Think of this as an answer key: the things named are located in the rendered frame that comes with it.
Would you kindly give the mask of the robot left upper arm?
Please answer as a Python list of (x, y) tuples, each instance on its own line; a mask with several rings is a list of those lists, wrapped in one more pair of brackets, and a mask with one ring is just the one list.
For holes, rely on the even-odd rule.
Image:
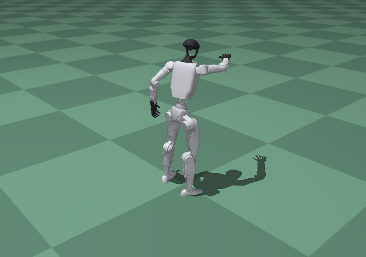
[(175, 62), (169, 61), (165, 66), (151, 79), (150, 83), (153, 87), (158, 88), (160, 86), (160, 80), (165, 78), (173, 70)]

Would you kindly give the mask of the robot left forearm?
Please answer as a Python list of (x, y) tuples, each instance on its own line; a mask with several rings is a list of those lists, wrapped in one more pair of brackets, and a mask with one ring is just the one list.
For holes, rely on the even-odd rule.
[(157, 103), (157, 90), (158, 88), (155, 88), (151, 85), (149, 85), (149, 90), (150, 90), (150, 101), (154, 102), (154, 105)]

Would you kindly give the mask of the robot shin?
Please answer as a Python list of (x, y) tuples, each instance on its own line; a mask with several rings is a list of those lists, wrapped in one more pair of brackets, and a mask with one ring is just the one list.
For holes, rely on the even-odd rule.
[(193, 159), (191, 155), (188, 155), (184, 159), (183, 163), (184, 178), (186, 180), (186, 189), (188, 192), (192, 191), (191, 185), (193, 185), (193, 179), (195, 175), (196, 168), (196, 158)]
[(164, 152), (164, 147), (167, 144), (167, 142), (163, 145), (163, 154), (162, 154), (162, 160), (163, 160), (163, 164), (164, 164), (164, 175), (166, 174), (166, 176), (168, 176), (170, 174), (170, 167), (173, 161), (173, 155), (174, 152), (171, 154), (167, 154)]

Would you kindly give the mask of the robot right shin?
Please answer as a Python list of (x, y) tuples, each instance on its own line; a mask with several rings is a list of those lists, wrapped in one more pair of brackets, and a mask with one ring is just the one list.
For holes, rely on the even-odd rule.
[(193, 185), (193, 179), (195, 175), (196, 168), (196, 158), (193, 159), (191, 155), (188, 155), (184, 159), (183, 163), (184, 178), (186, 180), (186, 189), (188, 192), (192, 191), (191, 185)]

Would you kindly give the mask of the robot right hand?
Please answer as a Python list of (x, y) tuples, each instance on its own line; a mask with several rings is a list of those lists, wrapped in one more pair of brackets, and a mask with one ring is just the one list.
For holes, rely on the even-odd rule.
[(224, 58), (228, 58), (228, 61), (229, 61), (229, 58), (231, 58), (231, 54), (222, 54), (222, 56), (219, 56), (219, 58), (222, 58), (222, 60)]

